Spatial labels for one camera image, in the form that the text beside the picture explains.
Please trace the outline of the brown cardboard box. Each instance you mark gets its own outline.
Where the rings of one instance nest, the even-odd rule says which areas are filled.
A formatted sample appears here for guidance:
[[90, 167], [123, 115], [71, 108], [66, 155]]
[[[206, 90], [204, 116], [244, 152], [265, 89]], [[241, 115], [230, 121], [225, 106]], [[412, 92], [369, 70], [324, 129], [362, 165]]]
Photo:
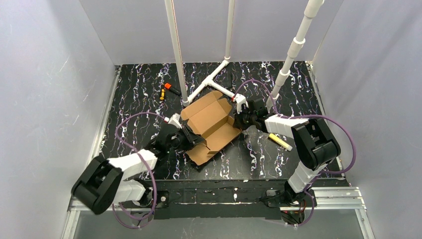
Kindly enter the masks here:
[[220, 91], [212, 91], [181, 111], [182, 120], [205, 141], [187, 151], [198, 166], [207, 163], [241, 133], [230, 116], [233, 107]]

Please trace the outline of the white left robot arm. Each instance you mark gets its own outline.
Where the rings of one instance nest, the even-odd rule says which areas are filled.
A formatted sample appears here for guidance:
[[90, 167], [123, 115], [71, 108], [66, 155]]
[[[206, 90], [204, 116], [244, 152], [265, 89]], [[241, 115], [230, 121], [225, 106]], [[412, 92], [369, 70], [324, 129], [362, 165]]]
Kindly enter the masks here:
[[111, 205], [126, 201], [139, 201], [146, 188], [131, 177], [148, 169], [172, 149], [189, 151], [205, 144], [189, 126], [177, 128], [165, 125], [144, 149], [118, 158], [94, 157], [71, 189], [71, 193], [94, 214], [99, 215]]

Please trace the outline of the orange black marker pen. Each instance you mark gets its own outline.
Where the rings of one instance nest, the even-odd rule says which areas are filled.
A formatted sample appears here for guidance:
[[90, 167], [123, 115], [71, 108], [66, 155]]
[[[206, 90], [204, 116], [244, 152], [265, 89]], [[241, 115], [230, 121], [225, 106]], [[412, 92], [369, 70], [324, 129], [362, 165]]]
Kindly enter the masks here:
[[164, 88], [167, 89], [168, 91], [172, 92], [173, 94], [177, 95], [177, 96], [182, 95], [180, 90], [177, 89], [176, 87], [172, 86], [170, 83], [165, 83]]

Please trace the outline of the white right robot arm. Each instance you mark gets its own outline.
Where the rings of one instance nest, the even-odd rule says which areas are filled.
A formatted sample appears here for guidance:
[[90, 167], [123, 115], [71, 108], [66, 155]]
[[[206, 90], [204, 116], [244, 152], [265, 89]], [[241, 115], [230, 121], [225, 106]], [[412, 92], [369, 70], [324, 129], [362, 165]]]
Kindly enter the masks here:
[[255, 126], [264, 133], [292, 138], [299, 163], [284, 186], [284, 193], [298, 194], [307, 189], [319, 173], [340, 155], [339, 143], [322, 115], [288, 117], [270, 113], [259, 100], [236, 96], [233, 126], [246, 130]]

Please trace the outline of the yellow marker pen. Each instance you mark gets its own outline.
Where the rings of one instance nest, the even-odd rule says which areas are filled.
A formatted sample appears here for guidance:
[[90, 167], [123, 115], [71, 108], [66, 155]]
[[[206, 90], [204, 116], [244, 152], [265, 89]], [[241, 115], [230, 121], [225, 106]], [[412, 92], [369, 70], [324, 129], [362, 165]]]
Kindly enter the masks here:
[[291, 151], [293, 149], [291, 145], [289, 145], [287, 142], [285, 142], [284, 140], [282, 140], [281, 138], [279, 138], [277, 135], [273, 133], [270, 133], [268, 135], [268, 138], [274, 141], [275, 143], [277, 143], [278, 145], [280, 145], [281, 147], [283, 147], [284, 149], [286, 149], [287, 151]]

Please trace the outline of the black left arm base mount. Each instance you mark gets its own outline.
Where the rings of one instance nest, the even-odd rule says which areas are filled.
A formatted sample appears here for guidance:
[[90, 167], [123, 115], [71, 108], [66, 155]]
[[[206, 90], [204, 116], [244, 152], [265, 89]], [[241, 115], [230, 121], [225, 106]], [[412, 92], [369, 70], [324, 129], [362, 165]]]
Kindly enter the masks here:
[[[169, 207], [169, 199], [170, 199], [170, 192], [166, 190], [157, 191], [157, 199], [155, 202], [155, 208], [167, 208]], [[131, 208], [145, 208], [151, 209], [154, 202], [154, 195], [153, 191], [147, 189], [146, 192], [143, 194], [140, 200], [138, 201], [126, 201], [123, 202], [123, 206], [126, 209]]]

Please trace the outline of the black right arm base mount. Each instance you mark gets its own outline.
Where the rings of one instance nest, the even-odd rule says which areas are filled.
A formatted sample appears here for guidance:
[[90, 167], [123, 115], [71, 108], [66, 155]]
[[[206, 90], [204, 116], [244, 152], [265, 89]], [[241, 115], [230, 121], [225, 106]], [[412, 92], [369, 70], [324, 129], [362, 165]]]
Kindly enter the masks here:
[[303, 206], [304, 202], [306, 207], [317, 206], [315, 193], [312, 189], [307, 189], [299, 193], [292, 190], [266, 190], [265, 193], [258, 199], [264, 205], [270, 208], [279, 207], [298, 207]]

